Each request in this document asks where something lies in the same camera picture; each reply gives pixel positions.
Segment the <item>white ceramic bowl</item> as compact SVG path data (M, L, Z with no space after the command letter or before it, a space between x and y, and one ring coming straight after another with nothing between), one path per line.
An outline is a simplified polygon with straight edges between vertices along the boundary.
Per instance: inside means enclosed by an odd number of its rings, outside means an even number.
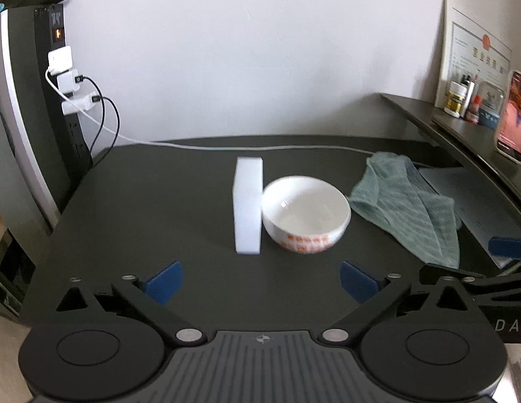
M262 223L280 247L318 254L333 247L350 224L352 210L335 186L315 177L278 178L262 193Z

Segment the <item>white melamine sponge block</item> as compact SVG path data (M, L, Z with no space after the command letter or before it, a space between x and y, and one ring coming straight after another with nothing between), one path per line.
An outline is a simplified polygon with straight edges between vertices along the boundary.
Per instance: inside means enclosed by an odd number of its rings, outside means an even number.
M259 255L262 247L263 161L239 156L232 187L235 250Z

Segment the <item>teal striped dish towel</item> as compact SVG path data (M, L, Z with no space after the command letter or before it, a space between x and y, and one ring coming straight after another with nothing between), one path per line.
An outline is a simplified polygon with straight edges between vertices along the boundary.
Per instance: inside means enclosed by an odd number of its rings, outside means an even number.
M348 197L351 209L426 264L458 268L455 201L439 195L404 155L378 152Z

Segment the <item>smartphone with lit screen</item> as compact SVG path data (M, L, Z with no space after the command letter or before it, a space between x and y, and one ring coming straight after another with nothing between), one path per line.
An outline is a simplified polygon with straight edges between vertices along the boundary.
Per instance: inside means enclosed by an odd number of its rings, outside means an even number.
M503 106L495 134L496 150L521 165L521 72L511 74L509 98Z

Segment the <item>dark raised side shelf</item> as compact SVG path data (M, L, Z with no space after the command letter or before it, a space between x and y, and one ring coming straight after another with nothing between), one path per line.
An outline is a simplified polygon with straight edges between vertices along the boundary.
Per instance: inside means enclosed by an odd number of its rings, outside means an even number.
M521 221L521 165L496 151L491 129L453 118L421 100L390 94L381 97L459 163L481 175Z

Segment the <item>red-capped small bottle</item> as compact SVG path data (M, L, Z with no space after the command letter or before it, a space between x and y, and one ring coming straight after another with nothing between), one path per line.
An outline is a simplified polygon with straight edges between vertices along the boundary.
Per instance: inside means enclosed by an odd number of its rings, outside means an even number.
M475 95L472 102L468 106L465 113L465 120L474 125L478 124L479 121L479 108L482 102L482 98L479 95Z

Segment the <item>small blue white box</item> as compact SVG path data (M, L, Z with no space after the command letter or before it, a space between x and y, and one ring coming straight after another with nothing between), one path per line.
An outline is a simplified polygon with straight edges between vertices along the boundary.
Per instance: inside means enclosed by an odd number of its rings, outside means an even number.
M495 130L500 118L505 93L501 88L484 81L480 84L477 94L481 97L478 109L478 124Z

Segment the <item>framed business licence certificate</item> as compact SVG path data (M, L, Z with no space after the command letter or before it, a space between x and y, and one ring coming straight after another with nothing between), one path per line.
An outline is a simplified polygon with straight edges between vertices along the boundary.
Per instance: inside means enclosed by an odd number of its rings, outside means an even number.
M443 0L444 29L435 106L443 108L451 81L477 77L505 89L509 82L512 50L468 15Z

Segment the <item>bottom white charger plug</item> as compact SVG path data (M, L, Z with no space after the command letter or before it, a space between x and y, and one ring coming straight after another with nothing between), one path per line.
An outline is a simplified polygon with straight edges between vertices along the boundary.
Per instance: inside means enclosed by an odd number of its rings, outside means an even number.
M72 96L62 102L61 108L64 116L69 116L77 113L88 112L97 103L101 97L96 91L93 91L85 96Z

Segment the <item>white charger plug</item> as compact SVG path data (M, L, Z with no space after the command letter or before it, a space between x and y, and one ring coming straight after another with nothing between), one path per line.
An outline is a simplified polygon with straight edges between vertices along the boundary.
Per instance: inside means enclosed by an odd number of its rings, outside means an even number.
M72 96L62 102L61 108L64 116L69 116L77 113L88 112L97 103L101 97L96 91L93 91L85 96Z
M47 72L50 76L57 76L73 68L73 53L71 46L62 46L50 51Z
M74 68L56 77L57 87L62 94L70 95L80 89L79 74Z

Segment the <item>middle white charger plug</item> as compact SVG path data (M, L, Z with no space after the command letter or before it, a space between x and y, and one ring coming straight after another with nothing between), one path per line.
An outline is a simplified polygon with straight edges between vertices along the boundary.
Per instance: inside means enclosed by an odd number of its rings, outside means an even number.
M56 77L57 87L62 94L70 95L80 89L79 74L74 68Z

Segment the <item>top white charger plug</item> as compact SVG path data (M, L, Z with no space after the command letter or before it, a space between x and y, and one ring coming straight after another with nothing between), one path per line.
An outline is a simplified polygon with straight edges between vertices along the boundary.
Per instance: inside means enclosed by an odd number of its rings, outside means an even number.
M50 51L47 72L50 76L57 76L73 68L73 53L71 46L62 46Z

